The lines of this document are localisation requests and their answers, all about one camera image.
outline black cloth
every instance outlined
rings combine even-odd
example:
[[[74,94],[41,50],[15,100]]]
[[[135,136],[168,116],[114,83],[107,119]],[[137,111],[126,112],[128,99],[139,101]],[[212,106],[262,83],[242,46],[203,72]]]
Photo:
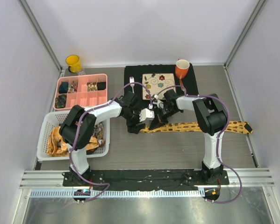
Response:
[[[137,66],[126,66],[124,69],[124,85],[129,83],[129,77],[134,77],[135,82],[142,83],[143,74],[147,73],[173,73],[175,85],[180,85],[179,79],[175,76],[175,64],[158,64],[158,65],[137,65]],[[196,77],[193,69],[193,65],[190,64],[187,75],[182,79],[183,85],[187,90],[188,95],[198,95],[198,87],[196,82]],[[132,91],[130,86],[124,89],[124,94],[128,91]],[[147,107],[149,100],[144,100],[142,97],[142,86],[135,85],[135,94],[141,99],[141,107]],[[184,92],[181,88],[176,88],[177,95],[183,95]]]

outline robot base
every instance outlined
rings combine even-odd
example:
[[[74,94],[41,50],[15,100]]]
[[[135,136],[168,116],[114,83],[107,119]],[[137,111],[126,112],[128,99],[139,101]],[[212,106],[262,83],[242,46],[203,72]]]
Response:
[[[64,187],[90,186],[79,181],[74,175],[66,172]],[[114,191],[182,191],[197,190],[199,185],[218,185],[217,179],[213,182],[203,178],[203,171],[194,169],[141,169],[141,170],[91,170],[88,180],[95,183],[110,183],[108,190]],[[220,179],[221,185],[228,185],[227,171],[223,170]],[[93,186],[94,190],[103,190],[104,186]]]

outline yellow mug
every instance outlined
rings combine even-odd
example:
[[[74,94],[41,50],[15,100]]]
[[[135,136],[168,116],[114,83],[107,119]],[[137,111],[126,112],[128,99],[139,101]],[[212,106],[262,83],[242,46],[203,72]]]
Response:
[[[70,72],[79,72],[82,70],[82,65],[79,60],[79,56],[77,55],[70,55],[66,58],[66,63],[68,65],[68,70]]]

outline silver fork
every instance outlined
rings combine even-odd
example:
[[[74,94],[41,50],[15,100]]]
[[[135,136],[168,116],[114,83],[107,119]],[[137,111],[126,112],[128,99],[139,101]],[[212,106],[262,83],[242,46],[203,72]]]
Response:
[[[129,77],[129,83],[134,83],[134,82],[135,82],[135,79],[134,79],[133,77]],[[130,86],[131,86],[131,88],[132,88],[132,92],[135,93],[135,92],[134,92],[134,86],[135,86],[135,84],[131,84]]]

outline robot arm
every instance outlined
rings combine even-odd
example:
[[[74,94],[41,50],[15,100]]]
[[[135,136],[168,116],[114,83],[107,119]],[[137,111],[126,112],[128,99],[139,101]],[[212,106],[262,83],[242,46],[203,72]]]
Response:
[[[79,105],[74,106],[60,128],[60,134],[63,140],[67,143],[69,152],[71,153],[72,162],[77,171],[87,180],[90,178],[90,167],[86,159],[86,145],[94,132],[95,124],[98,124],[109,118],[116,118],[122,116],[126,119],[128,132],[139,133],[145,127],[145,124],[140,124],[144,119],[154,117],[153,111],[148,109],[140,110],[136,108],[138,97],[129,92],[126,96],[116,98],[112,103],[108,101],[104,105],[98,106],[96,109],[88,112],[82,119],[80,125],[79,136],[75,150],[72,152],[72,146],[77,132],[77,122],[82,114],[91,108],[82,108]],[[67,179],[74,179],[80,185],[85,184],[76,174],[73,164],[70,165],[70,172],[67,173]]]
[[[203,177],[209,182],[216,181],[223,172],[223,166],[216,155],[216,145],[219,141],[218,155],[221,158],[223,133],[220,137],[218,135],[227,122],[227,113],[223,105],[210,98],[178,97],[173,90],[167,91],[164,97],[167,104],[163,108],[155,108],[155,118],[150,129],[168,123],[167,118],[177,112],[183,112],[183,110],[194,111],[205,139],[205,155],[202,162]]]

